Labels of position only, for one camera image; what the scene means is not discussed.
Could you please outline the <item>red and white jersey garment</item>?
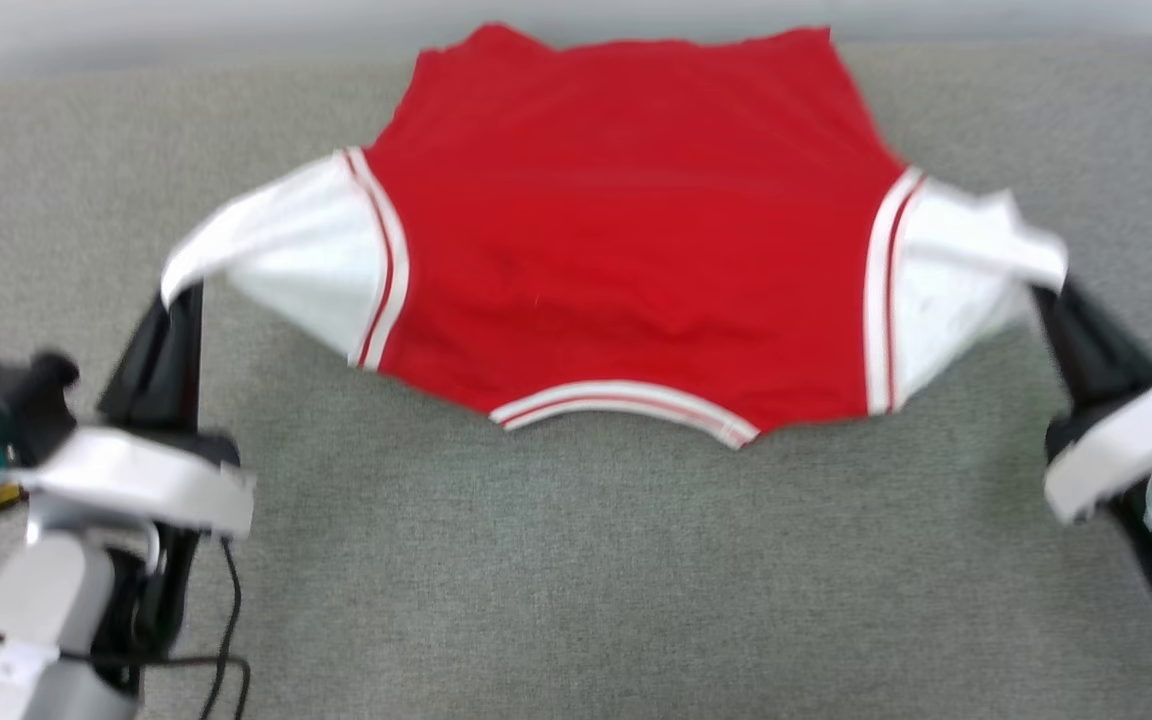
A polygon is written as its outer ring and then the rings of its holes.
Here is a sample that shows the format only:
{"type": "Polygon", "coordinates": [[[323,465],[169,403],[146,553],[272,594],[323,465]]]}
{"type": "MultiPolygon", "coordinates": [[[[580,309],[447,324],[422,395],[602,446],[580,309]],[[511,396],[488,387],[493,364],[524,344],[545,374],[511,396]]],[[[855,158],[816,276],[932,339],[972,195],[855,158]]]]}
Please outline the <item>red and white jersey garment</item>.
{"type": "Polygon", "coordinates": [[[641,414],[740,448],[893,414],[1061,290],[1010,192],[900,158],[828,26],[420,53],[376,141],[227,202],[214,276],[353,365],[503,429],[641,414]]]}

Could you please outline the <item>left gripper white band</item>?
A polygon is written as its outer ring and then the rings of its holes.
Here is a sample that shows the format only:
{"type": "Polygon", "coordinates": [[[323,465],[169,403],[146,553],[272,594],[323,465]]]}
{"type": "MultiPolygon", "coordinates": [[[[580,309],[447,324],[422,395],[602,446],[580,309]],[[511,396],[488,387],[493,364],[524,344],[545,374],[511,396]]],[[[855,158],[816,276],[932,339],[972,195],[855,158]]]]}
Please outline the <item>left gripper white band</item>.
{"type": "MultiPolygon", "coordinates": [[[[202,328],[202,283],[170,309],[152,297],[99,400],[104,420],[196,433],[202,328]]],[[[20,486],[29,495],[28,541],[61,528],[147,521],[244,539],[253,520],[252,473],[116,429],[76,430],[40,465],[22,469],[20,486]]]]}

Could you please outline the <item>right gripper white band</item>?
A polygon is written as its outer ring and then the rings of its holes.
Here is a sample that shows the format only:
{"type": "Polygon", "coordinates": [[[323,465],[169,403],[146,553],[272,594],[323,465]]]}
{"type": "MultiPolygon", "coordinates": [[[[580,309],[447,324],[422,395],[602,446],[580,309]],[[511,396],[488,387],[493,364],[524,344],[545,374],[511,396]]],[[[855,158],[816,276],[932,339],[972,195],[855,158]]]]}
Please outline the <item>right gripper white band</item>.
{"type": "Polygon", "coordinates": [[[1152,471],[1152,356],[1073,278],[1030,296],[1070,404],[1049,424],[1044,497],[1073,523],[1152,471]]]}

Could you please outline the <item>grey fabric sofa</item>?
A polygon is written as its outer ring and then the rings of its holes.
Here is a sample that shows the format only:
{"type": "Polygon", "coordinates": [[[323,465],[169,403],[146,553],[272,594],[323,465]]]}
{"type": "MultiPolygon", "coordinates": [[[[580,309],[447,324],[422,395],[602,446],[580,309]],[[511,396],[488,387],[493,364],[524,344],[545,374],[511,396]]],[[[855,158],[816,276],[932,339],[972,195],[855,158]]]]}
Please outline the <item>grey fabric sofa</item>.
{"type": "MultiPolygon", "coordinates": [[[[0,357],[65,348],[88,409],[174,243],[370,141],[410,74],[0,86],[0,357]]],[[[1152,720],[1152,594],[1044,502],[1064,397],[1028,327],[896,416],[732,452],[626,414],[505,433],[206,301],[204,423],[259,478],[244,720],[1152,720]]]]}

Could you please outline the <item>white paper label tag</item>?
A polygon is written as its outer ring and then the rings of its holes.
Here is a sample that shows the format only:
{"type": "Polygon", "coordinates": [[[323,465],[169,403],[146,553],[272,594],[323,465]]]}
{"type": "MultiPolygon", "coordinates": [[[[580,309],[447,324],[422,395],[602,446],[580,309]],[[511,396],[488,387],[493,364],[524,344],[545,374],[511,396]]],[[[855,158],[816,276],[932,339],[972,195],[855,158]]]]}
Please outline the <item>white paper label tag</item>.
{"type": "Polygon", "coordinates": [[[55,644],[3,641],[0,643],[0,683],[33,688],[60,655],[55,644]]]}

